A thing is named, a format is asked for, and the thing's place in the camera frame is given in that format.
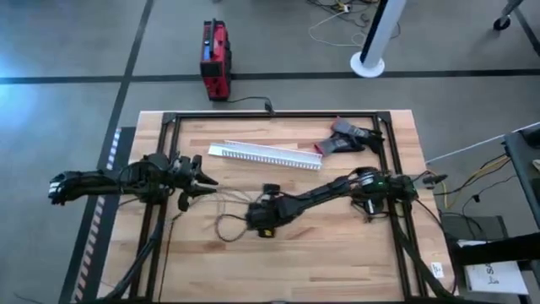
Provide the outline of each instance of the red portable power station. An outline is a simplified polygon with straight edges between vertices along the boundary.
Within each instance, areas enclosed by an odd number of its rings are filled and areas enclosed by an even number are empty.
[[[201,76],[210,100],[225,101],[229,98],[231,60],[232,52],[225,22],[216,19],[204,21]]]

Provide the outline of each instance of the wooden tabletop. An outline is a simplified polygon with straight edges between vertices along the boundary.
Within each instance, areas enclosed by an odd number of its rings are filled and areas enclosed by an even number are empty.
[[[162,112],[140,114],[130,162],[155,152]],[[397,148],[404,174],[418,175],[426,168],[411,111],[391,111]],[[370,119],[348,119],[373,128]],[[230,160],[208,155],[211,143],[236,140],[289,149],[313,151],[313,143],[331,135],[332,119],[272,118],[186,119],[181,122],[178,150],[182,155],[202,155],[202,168],[221,187],[233,187],[256,198],[263,183],[280,184],[283,191],[302,193],[355,166],[379,166],[368,149],[335,154],[323,159],[320,171]],[[388,162],[392,167],[390,152]],[[167,219],[178,214],[176,192],[169,201]],[[420,200],[435,214],[431,191],[419,190]],[[208,196],[193,205],[174,225],[164,280],[163,264],[170,221],[165,226],[154,300],[161,301],[399,301],[402,290],[389,219],[365,222],[350,199],[339,198],[307,210],[291,224],[278,228],[275,239],[261,239],[248,231],[239,241],[220,241],[213,228],[220,196]],[[127,271],[137,251],[144,205],[121,206],[116,215],[100,286],[103,296]],[[243,216],[244,204],[226,204],[227,213]],[[443,286],[451,289],[454,274],[445,238],[434,220],[417,204],[413,220],[423,260],[441,263]],[[224,220],[221,231],[233,236],[244,224]],[[146,280],[149,263],[143,269]],[[413,268],[408,274],[416,291]]]

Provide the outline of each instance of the yellow component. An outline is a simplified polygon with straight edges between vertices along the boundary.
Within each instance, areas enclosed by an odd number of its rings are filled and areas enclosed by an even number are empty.
[[[494,166],[496,166],[496,165],[498,165],[498,164],[500,164],[500,163],[502,163],[503,161],[508,160],[508,159],[509,159],[509,157],[508,157],[508,156],[505,156],[505,157],[502,157],[501,159],[499,159],[499,160],[497,160],[497,161],[495,161],[495,162],[493,162],[493,163],[491,163],[491,164],[485,166],[485,167],[482,168],[482,169],[478,169],[476,172],[474,172],[474,173],[468,178],[468,180],[471,181],[471,180],[474,179],[474,178],[482,177],[482,176],[488,174],[489,172],[486,172],[486,170],[491,169],[491,168],[493,168]],[[451,206],[453,206],[455,203],[457,203],[457,199],[461,196],[462,190],[460,190],[460,191],[457,192],[456,196],[455,196],[454,199],[452,200],[452,203],[447,207],[447,209],[450,208]]]

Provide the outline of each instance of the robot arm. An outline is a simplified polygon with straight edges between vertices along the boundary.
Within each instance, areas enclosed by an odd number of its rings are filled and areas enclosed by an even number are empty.
[[[50,181],[49,198],[52,204],[64,205],[84,195],[134,194],[143,203],[161,204],[180,188],[178,207],[186,211],[188,198],[216,192],[198,184],[218,184],[202,172],[202,164],[201,155],[169,161],[165,155],[152,154],[120,171],[65,171]]]
[[[385,198],[410,202],[418,197],[410,177],[384,175],[372,167],[357,168],[347,176],[297,196],[281,192],[278,185],[266,185],[263,193],[270,199],[250,204],[246,213],[248,229],[258,230],[261,237],[273,237],[275,228],[290,223],[306,209],[335,198],[363,199],[369,202],[366,208],[381,209]]]

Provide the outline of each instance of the white cable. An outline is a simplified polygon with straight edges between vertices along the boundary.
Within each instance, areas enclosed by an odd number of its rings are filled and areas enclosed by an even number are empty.
[[[333,42],[329,42],[329,41],[324,41],[323,39],[319,39],[319,38],[316,38],[313,36],[313,33],[312,31],[320,26],[321,24],[331,20],[331,19],[334,19],[336,18],[337,16],[340,16],[342,14],[347,14],[348,12],[341,12],[341,13],[337,13],[333,16],[330,16],[324,20],[322,20],[321,22],[319,22],[318,24],[315,24],[315,25],[312,25],[308,30],[307,30],[307,33],[310,35],[311,39],[313,39],[314,41],[318,41],[318,42],[321,42],[321,43],[324,43],[324,44],[328,44],[329,46],[343,46],[343,47],[362,47],[361,44],[357,43],[355,40],[354,40],[354,37],[356,37],[357,35],[365,35],[364,32],[360,31],[359,33],[356,33],[354,35],[351,36],[351,41],[353,42],[353,44],[339,44],[339,43],[333,43]]]

